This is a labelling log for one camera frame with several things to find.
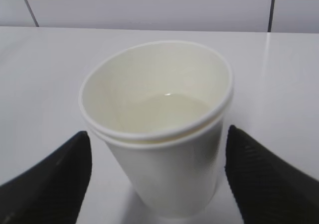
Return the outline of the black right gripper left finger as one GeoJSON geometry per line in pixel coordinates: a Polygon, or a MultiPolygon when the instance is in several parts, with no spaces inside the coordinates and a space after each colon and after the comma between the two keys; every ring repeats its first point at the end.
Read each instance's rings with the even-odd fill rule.
{"type": "Polygon", "coordinates": [[[85,131],[0,187],[2,224],[74,224],[91,179],[92,151],[85,131]]]}

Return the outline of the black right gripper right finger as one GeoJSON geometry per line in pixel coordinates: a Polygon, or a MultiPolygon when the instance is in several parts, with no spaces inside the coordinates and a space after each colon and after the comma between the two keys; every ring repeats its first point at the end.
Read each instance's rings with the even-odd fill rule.
{"type": "Polygon", "coordinates": [[[231,125],[225,173],[246,224],[317,224],[319,182],[231,125]]]}

